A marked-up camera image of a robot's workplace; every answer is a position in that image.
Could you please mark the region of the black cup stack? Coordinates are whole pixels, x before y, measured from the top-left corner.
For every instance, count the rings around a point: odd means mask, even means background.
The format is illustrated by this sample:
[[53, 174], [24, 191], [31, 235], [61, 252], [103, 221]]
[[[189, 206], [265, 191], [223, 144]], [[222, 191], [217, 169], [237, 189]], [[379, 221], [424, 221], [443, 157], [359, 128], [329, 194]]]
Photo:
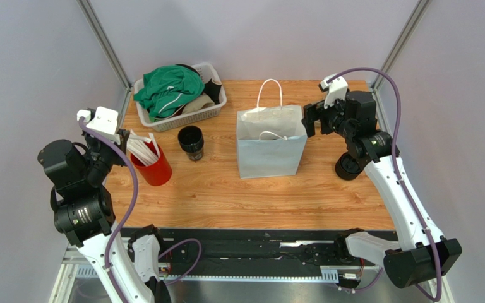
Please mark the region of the black cup stack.
[[186, 126], [177, 134], [177, 140], [183, 152], [192, 161], [203, 158], [204, 138], [201, 129], [197, 126]]

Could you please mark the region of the white paper bag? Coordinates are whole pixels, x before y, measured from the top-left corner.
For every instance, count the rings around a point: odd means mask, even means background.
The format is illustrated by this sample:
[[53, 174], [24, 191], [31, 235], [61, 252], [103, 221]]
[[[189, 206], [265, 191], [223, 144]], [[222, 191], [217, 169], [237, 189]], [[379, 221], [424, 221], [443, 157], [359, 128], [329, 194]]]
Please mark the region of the white paper bag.
[[[279, 104], [262, 107], [261, 94], [269, 82], [278, 86]], [[308, 136], [302, 107], [284, 105], [281, 84], [265, 80], [256, 105], [239, 111], [236, 121], [237, 166], [241, 179], [296, 175]]]

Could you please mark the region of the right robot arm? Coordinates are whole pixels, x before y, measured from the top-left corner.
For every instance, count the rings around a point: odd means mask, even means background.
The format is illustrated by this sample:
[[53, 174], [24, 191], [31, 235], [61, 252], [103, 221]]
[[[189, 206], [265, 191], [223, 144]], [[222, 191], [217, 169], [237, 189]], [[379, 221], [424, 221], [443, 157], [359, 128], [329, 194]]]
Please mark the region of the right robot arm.
[[336, 133], [347, 145], [335, 164], [336, 174], [350, 181], [365, 173], [392, 218], [397, 241], [354, 228], [339, 233], [336, 256], [348, 262], [365, 259], [382, 267], [398, 288], [442, 279], [462, 253], [457, 239], [447, 239], [423, 208], [409, 183], [393, 137], [378, 127], [376, 101], [369, 92], [347, 92], [332, 104], [322, 100], [303, 108], [308, 136]]

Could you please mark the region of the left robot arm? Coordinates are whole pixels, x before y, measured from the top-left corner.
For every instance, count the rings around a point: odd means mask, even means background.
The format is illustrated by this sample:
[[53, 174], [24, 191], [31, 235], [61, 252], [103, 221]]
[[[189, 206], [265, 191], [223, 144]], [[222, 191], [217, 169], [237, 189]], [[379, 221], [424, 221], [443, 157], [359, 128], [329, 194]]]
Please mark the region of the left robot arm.
[[37, 160], [53, 183], [54, 225], [95, 270], [112, 302], [170, 302], [160, 279], [164, 248], [154, 225], [138, 229], [124, 244], [111, 195], [103, 182], [113, 165], [128, 166], [121, 145], [108, 145], [83, 132], [85, 143], [55, 140]]

